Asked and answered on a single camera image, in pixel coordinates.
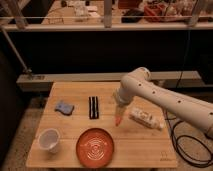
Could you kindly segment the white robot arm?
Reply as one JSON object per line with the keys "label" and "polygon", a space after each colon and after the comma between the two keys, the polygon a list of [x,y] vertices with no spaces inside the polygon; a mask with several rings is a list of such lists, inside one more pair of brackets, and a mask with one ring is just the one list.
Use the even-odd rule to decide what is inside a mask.
{"label": "white robot arm", "polygon": [[118,106],[129,105],[135,96],[175,114],[213,139],[213,104],[156,86],[150,82],[151,73],[139,67],[125,74],[115,91]]}

